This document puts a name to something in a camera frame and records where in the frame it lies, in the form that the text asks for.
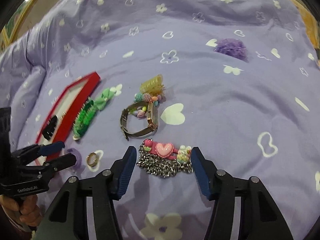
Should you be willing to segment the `left hand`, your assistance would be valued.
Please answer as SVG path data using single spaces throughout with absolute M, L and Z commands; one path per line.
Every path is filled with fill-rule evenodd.
M 38 226 L 42 220 L 41 210 L 37 205 L 37 195 L 26 197 L 21 205 L 1 195 L 1 206 L 5 214 L 19 225 Z

